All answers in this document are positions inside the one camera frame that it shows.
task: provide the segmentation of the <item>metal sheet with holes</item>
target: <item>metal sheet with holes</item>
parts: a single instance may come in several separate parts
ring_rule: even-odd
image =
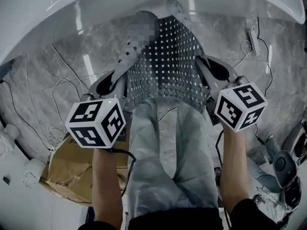
[[[174,16],[160,21],[160,40],[147,46],[128,70],[128,110],[148,98],[176,98],[203,113],[208,90],[195,68],[203,55],[193,33]]]

